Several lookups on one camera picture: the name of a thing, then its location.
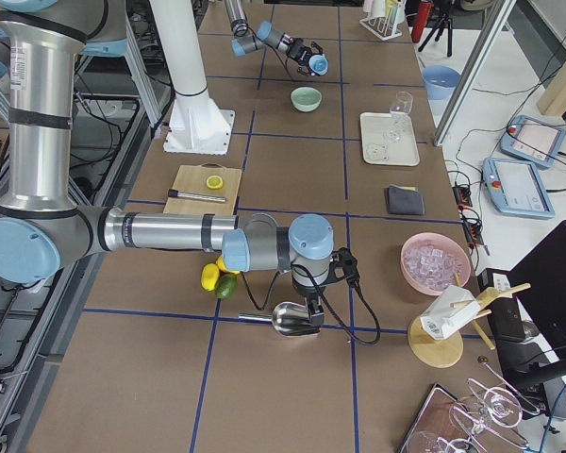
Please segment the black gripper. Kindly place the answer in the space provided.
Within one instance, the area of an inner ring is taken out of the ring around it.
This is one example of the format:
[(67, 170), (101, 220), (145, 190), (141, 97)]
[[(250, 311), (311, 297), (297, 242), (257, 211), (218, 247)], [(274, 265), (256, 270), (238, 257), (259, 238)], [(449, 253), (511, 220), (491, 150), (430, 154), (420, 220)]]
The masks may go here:
[(302, 39), (296, 39), (287, 50), (287, 56), (297, 63), (299, 71), (310, 71), (308, 60), (314, 54), (324, 55), (325, 51), (317, 42), (311, 42), (310, 46), (304, 45)]
[[(346, 247), (334, 251), (329, 263), (329, 282), (342, 280), (345, 280), (349, 286), (358, 286), (360, 281), (358, 260)], [(307, 298), (306, 307), (310, 325), (321, 328), (324, 324), (324, 308), (321, 299), (319, 297)]]

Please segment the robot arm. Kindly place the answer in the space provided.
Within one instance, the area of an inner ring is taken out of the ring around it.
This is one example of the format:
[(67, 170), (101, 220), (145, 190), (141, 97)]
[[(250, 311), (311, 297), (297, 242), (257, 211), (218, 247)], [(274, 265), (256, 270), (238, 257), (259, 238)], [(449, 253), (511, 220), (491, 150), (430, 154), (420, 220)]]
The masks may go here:
[(328, 71), (325, 51), (317, 42), (305, 45), (301, 38), (293, 37), (271, 22), (263, 21), (254, 31), (248, 24), (242, 2), (225, 0), (225, 9), (233, 33), (231, 48), (237, 57), (269, 47), (296, 62), (298, 72), (304, 76), (324, 76)]
[(290, 274), (301, 305), (281, 305), (318, 332), (333, 308), (328, 285), (360, 287), (358, 264), (336, 248), (332, 225), (307, 213), (289, 226), (267, 214), (128, 212), (84, 199), (71, 175), (75, 61), (121, 56), (122, 1), (2, 1), (10, 41), (9, 181), (0, 197), (0, 277), (35, 283), (101, 252), (123, 248), (220, 252), (230, 271)]

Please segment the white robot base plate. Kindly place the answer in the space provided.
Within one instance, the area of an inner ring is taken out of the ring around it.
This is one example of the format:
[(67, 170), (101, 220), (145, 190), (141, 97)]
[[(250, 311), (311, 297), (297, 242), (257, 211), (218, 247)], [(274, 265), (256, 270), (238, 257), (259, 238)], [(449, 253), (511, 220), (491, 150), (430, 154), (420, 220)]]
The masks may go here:
[(228, 151), (235, 111), (219, 109), (203, 93), (177, 96), (163, 149), (169, 153), (225, 155)]

